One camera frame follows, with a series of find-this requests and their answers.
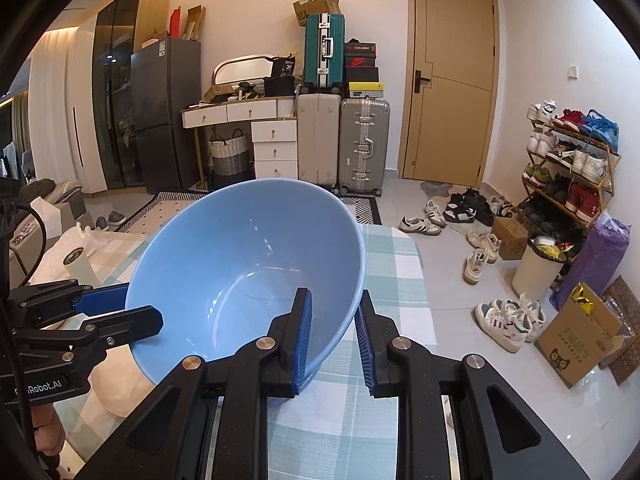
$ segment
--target gray refrigerator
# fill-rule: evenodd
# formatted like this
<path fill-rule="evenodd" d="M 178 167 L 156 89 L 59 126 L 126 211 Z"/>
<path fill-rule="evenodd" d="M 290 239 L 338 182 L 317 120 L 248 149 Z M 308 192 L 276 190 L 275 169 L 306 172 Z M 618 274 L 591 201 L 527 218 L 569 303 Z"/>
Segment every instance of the gray refrigerator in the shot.
<path fill-rule="evenodd" d="M 131 57 L 132 114 L 149 193 L 187 189 L 198 180 L 194 135 L 180 110 L 202 98 L 200 43 L 164 38 Z"/>

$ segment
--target black door handle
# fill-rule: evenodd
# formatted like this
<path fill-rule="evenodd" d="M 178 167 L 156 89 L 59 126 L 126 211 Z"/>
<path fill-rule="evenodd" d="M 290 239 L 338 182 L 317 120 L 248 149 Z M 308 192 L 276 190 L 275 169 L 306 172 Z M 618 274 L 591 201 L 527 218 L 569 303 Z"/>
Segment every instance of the black door handle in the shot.
<path fill-rule="evenodd" d="M 425 83 L 430 83 L 431 79 L 428 77 L 422 77 L 422 72 L 420 70 L 415 71 L 415 83 L 414 83 L 414 93 L 420 93 L 420 83 L 424 81 Z"/>

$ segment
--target human hand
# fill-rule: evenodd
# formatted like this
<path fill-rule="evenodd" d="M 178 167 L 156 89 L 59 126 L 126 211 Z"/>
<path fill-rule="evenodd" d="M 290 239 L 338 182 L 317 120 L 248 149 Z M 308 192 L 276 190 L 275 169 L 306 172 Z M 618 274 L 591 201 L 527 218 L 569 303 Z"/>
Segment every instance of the human hand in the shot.
<path fill-rule="evenodd" d="M 65 428 L 53 407 L 53 404 L 34 406 L 31 419 L 35 428 L 36 448 L 46 456 L 54 456 L 65 445 Z"/>

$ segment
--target black cable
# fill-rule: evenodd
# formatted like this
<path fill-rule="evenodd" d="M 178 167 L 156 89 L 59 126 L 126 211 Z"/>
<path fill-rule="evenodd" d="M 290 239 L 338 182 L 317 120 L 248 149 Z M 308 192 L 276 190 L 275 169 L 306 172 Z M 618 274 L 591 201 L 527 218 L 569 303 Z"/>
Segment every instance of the black cable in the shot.
<path fill-rule="evenodd" d="M 29 273 L 24 277 L 24 279 L 19 285 L 19 286 L 23 286 L 23 285 L 26 285 L 28 281 L 31 279 L 31 277 L 33 276 L 33 273 L 36 271 L 36 269 L 40 265 L 40 262 L 42 261 L 42 257 L 44 256 L 45 251 L 47 250 L 47 230 L 44 227 L 44 222 L 42 221 L 42 218 L 40 218 L 40 215 L 36 213 L 33 207 L 26 204 L 18 204 L 17 207 L 18 209 L 22 209 L 23 211 L 26 211 L 27 213 L 31 214 L 40 225 L 40 230 L 42 231 L 42 246 L 40 247 L 40 254 L 38 254 L 38 259 L 36 260 L 36 263 L 33 264 L 33 267 L 31 268 Z"/>
<path fill-rule="evenodd" d="M 9 320 L 7 319 L 2 300 L 0 300 L 0 337 L 4 342 L 7 357 L 11 363 L 11 370 L 14 374 L 15 392 L 18 397 L 18 410 L 20 412 L 20 424 L 22 425 L 24 440 L 31 451 L 36 453 L 36 437 L 33 431 L 33 420 L 31 419 L 27 387 L 24 384 L 24 369 L 22 368 L 18 347 L 11 333 L 11 327 L 9 326 Z"/>

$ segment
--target door frame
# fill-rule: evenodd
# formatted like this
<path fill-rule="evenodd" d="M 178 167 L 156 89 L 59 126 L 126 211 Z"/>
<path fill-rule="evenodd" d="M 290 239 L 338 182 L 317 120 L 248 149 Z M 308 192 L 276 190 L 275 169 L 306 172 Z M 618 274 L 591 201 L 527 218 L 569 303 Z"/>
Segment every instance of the door frame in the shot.
<path fill-rule="evenodd" d="M 476 181 L 476 187 L 482 184 L 484 168 L 486 166 L 487 155 L 491 133 L 494 129 L 495 105 L 498 99 L 498 72 L 500 67 L 500 16 L 498 11 L 498 0 L 494 2 L 494 31 L 495 31 L 495 58 L 494 58 L 494 87 L 491 95 L 491 110 L 487 130 L 484 133 L 484 146 L 482 148 L 482 159 L 480 161 L 480 173 Z M 406 40 L 406 76 L 404 80 L 404 107 L 402 110 L 402 129 L 400 131 L 400 150 L 398 153 L 399 176 L 404 178 L 404 163 L 406 160 L 406 148 L 409 139 L 409 118 L 411 117 L 411 100 L 414 92 L 414 57 L 415 57 L 415 0 L 408 0 L 409 16 L 407 23 Z"/>

